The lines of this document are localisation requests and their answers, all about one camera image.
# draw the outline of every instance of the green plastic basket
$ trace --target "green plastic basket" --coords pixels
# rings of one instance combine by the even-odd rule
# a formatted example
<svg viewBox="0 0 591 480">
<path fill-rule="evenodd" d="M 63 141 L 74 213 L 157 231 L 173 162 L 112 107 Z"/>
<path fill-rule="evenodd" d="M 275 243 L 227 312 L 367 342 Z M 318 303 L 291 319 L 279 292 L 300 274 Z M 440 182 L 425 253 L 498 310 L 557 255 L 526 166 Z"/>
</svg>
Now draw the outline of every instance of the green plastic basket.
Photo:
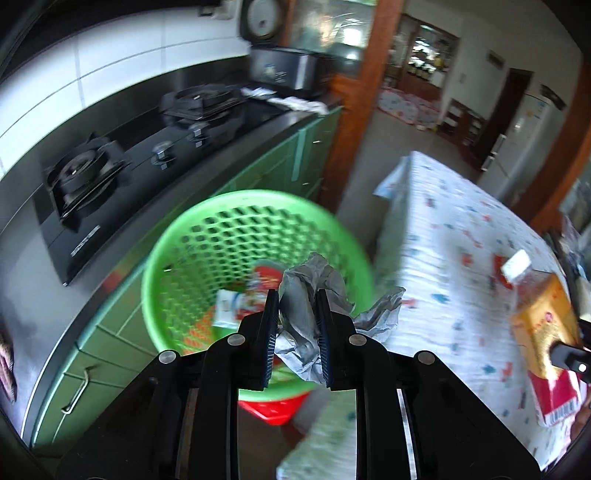
<svg viewBox="0 0 591 480">
<path fill-rule="evenodd" d="M 142 310 L 159 351 L 207 349 L 229 330 L 211 327 L 217 291 L 237 290 L 257 260 L 288 267 L 311 252 L 338 269 L 357 314 L 373 301 L 368 258 L 338 220 L 315 203 L 269 190 L 213 197 L 179 216 L 150 253 L 142 279 Z M 285 365 L 275 368 L 263 392 L 241 390 L 245 401 L 293 398 L 314 388 Z"/>
</svg>

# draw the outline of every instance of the wall tile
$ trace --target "wall tile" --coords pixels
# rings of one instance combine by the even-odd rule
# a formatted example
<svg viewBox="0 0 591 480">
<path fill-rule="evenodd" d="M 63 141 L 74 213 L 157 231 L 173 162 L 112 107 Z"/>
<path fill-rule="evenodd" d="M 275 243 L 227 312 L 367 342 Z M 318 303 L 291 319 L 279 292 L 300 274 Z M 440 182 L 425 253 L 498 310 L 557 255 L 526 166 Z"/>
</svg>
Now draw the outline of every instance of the wall tile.
<svg viewBox="0 0 591 480">
<path fill-rule="evenodd" d="M 0 135 L 36 104 L 75 80 L 72 39 L 31 59 L 0 83 Z"/>
<path fill-rule="evenodd" d="M 197 8 L 175 8 L 164 16 L 164 46 L 195 40 L 230 38 L 238 36 L 237 13 L 230 20 L 200 17 Z"/>
<path fill-rule="evenodd" d="M 118 61 L 80 79 L 86 106 L 162 73 L 161 50 Z"/>
<path fill-rule="evenodd" d="M 77 36 L 80 75 L 162 47 L 164 12 L 131 15 Z"/>
<path fill-rule="evenodd" d="M 207 61 L 247 55 L 249 45 L 241 38 L 224 38 L 166 47 L 164 49 L 164 70 L 170 72 Z"/>
<path fill-rule="evenodd" d="M 32 146 L 82 110 L 76 83 L 58 90 L 0 137 L 0 155 L 8 171 Z"/>
</svg>

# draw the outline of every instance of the refrigerator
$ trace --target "refrigerator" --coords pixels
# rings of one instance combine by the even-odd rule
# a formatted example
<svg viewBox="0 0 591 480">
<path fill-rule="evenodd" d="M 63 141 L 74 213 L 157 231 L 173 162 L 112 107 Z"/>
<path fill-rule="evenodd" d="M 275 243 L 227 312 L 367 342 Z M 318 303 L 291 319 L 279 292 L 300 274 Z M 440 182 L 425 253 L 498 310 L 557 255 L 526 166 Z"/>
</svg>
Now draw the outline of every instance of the refrigerator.
<svg viewBox="0 0 591 480">
<path fill-rule="evenodd" d="M 551 100 L 525 94 L 484 162 L 477 185 L 508 207 L 516 204 L 542 168 L 563 121 Z"/>
</svg>

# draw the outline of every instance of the countertop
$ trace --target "countertop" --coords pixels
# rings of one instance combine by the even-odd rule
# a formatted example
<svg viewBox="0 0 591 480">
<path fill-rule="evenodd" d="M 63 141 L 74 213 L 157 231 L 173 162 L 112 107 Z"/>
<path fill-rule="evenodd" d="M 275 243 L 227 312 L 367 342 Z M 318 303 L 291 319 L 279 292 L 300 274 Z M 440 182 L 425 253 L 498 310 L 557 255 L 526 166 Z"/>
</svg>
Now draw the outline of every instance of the countertop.
<svg viewBox="0 0 591 480">
<path fill-rule="evenodd" d="M 336 106 L 339 98 L 321 99 Z M 0 327 L 14 349 L 17 401 L 0 406 L 25 443 L 47 389 L 100 304 L 149 253 L 164 229 L 315 114 L 287 112 L 202 161 L 144 207 L 63 287 L 29 198 L 0 235 Z"/>
</svg>

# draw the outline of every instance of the drawer handle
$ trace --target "drawer handle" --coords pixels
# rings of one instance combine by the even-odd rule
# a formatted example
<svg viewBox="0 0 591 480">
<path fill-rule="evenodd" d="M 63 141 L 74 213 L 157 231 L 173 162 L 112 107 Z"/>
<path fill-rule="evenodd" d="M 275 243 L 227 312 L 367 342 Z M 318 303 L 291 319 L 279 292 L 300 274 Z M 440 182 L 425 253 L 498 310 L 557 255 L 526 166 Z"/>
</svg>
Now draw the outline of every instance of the drawer handle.
<svg viewBox="0 0 591 480">
<path fill-rule="evenodd" d="M 84 369 L 84 381 L 82 382 L 82 385 L 80 385 L 78 387 L 78 390 L 76 390 L 76 393 L 74 394 L 74 398 L 72 398 L 71 402 L 68 403 L 68 405 L 66 405 L 64 408 L 61 409 L 61 412 L 64 415 L 69 415 L 70 413 L 72 413 L 74 411 L 74 407 L 78 403 L 78 400 L 80 400 L 80 397 L 84 393 L 84 390 L 86 390 L 86 387 L 88 387 L 89 383 L 90 383 L 90 375 L 88 373 L 88 369 L 85 368 Z"/>
</svg>

